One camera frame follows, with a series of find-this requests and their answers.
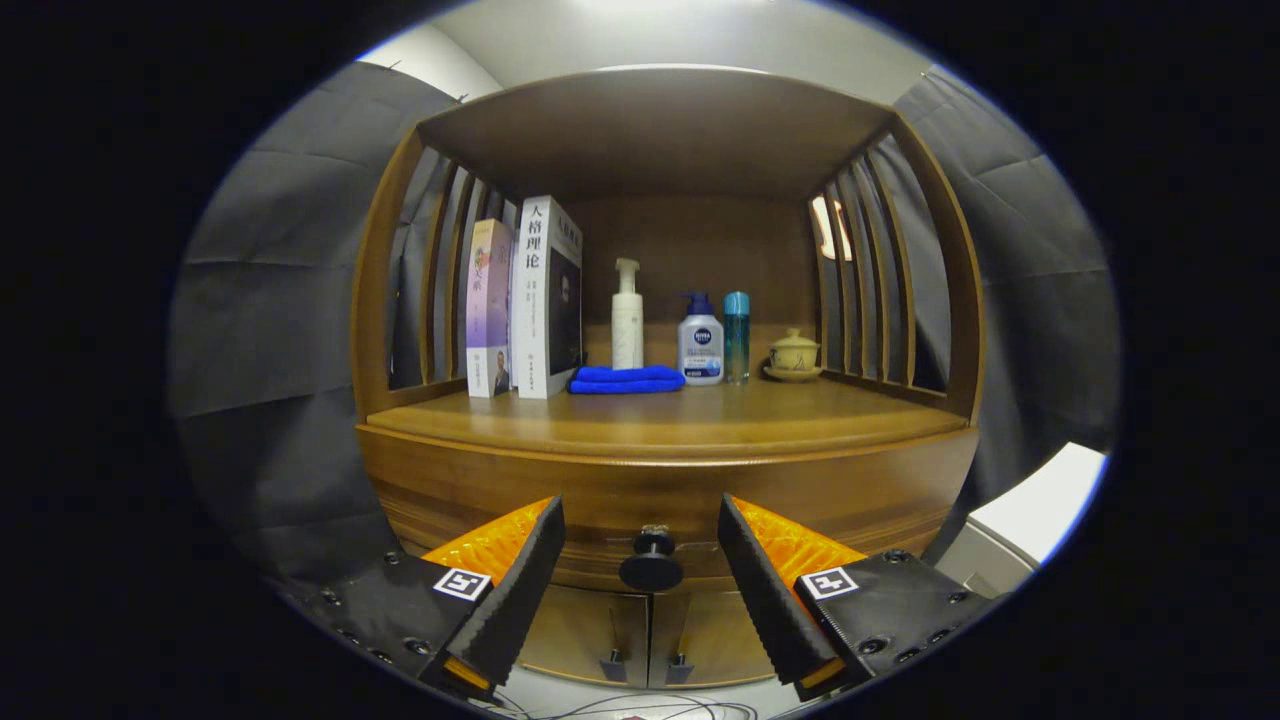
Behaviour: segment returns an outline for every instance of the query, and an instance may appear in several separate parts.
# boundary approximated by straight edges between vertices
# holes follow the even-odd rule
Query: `folded microfiber cloth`
[[[576,395],[631,395],[639,392],[671,392],[685,386],[685,377],[663,365],[614,370],[581,368],[568,383]]]

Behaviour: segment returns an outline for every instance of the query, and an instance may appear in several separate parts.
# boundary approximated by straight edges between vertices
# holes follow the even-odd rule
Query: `gray curtain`
[[[977,457],[924,559],[969,511],[1066,442],[1106,452],[1120,396],[1120,327],[1097,229],[1053,163],[1014,120],[934,65],[895,106],[933,150],[964,209],[982,270],[986,375]],[[897,197],[916,299],[918,375],[946,378],[946,277],[924,197],[896,145],[876,151]]]
[[[169,409],[192,479],[265,571],[342,573],[397,547],[352,430],[351,283],[365,215],[399,140],[456,101],[355,63],[302,97],[236,163],[210,201],[172,310]],[[389,342],[416,375],[421,228],[440,163],[422,159],[392,260]],[[412,356],[402,346],[413,338]],[[413,384],[406,379],[402,384]],[[334,538],[342,538],[334,543]]]

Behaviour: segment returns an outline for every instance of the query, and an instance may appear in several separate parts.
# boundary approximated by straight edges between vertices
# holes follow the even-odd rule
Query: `wooden shelf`
[[[475,446],[664,461],[847,451],[966,425],[942,410],[827,379],[756,378],[658,395],[566,392],[545,402],[460,392],[375,413],[369,424]]]
[[[767,73],[595,70],[476,99],[422,122],[428,143],[518,197],[808,201],[892,110]]]

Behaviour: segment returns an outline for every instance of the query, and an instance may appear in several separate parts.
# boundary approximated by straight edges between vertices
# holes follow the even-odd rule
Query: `purple book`
[[[511,389],[511,229],[480,220],[467,259],[467,395]]]

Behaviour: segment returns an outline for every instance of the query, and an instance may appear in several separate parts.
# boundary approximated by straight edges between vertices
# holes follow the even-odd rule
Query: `saucer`
[[[765,365],[764,374],[771,378],[777,378],[785,383],[803,383],[820,375],[822,368],[813,368],[810,370],[782,370],[780,368],[774,368],[773,365]]]

